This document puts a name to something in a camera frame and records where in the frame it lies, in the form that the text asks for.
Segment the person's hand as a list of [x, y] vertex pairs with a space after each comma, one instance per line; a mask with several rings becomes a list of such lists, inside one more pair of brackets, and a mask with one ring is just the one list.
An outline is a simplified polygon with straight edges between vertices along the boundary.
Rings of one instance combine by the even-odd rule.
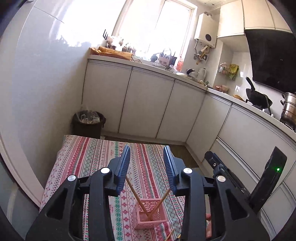
[[206, 227], [206, 238], [210, 238], [212, 236], [212, 223], [211, 223], [211, 214], [206, 214], [206, 221], [207, 221], [207, 227]]

